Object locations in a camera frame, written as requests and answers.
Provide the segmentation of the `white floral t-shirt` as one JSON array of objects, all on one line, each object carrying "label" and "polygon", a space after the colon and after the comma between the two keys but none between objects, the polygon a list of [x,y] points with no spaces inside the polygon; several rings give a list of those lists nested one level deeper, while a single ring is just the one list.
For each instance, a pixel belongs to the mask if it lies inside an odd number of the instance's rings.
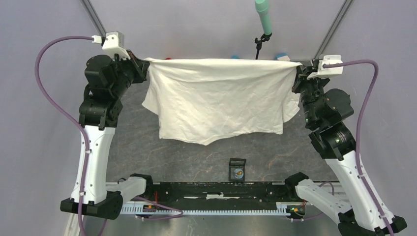
[{"label": "white floral t-shirt", "polygon": [[299,63],[254,59],[149,59],[143,106],[159,138],[209,145],[250,133],[281,135],[299,111]]}]

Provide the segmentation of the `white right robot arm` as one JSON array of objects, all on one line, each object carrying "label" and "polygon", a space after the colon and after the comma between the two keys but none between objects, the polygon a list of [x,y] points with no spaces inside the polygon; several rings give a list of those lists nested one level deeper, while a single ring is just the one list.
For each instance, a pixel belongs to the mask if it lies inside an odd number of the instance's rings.
[{"label": "white right robot arm", "polygon": [[300,198],[313,204],[343,236],[392,236],[404,230],[407,223],[386,207],[365,172],[359,136],[353,135],[343,122],[354,113],[350,96],[337,88],[324,90],[343,67],[338,55],[299,66],[292,91],[300,94],[312,146],[336,174],[348,202],[318,187],[303,173],[285,180],[284,195],[291,201]]}]

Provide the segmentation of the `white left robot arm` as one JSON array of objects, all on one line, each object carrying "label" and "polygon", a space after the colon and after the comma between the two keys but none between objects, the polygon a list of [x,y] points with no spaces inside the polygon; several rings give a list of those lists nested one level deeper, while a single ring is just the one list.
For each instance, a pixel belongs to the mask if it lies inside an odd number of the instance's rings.
[{"label": "white left robot arm", "polygon": [[107,186],[109,150],[119,115],[121,98],[127,89],[146,80],[149,62],[128,50],[128,58],[114,54],[97,55],[86,63],[88,81],[79,108],[82,149],[79,169],[71,196],[61,201],[63,212],[80,213],[103,219],[116,219],[123,204],[136,196],[149,200],[154,196],[152,177],[131,174],[120,184]]}]

